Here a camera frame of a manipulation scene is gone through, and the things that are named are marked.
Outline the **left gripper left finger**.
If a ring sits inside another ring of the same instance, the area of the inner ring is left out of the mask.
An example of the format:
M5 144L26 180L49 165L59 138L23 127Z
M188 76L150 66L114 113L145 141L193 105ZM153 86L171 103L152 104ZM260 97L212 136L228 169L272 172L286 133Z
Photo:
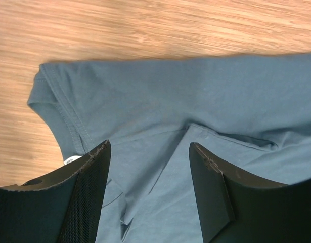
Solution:
M110 158L104 141L48 174L0 187L0 242L95 242Z

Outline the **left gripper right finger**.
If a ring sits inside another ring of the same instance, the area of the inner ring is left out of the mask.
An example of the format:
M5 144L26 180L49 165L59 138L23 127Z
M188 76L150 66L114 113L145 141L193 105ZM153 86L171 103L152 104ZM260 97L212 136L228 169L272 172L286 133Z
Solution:
M199 143L189 160L204 242L311 242L311 178L271 181Z

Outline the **grey-blue t shirt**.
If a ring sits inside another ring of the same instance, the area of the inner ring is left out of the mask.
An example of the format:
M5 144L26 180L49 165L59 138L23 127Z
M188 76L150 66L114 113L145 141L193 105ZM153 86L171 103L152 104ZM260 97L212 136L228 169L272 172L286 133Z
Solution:
M42 64L28 106L64 159L112 147L97 242L202 242L192 142L261 177L311 177L311 53Z

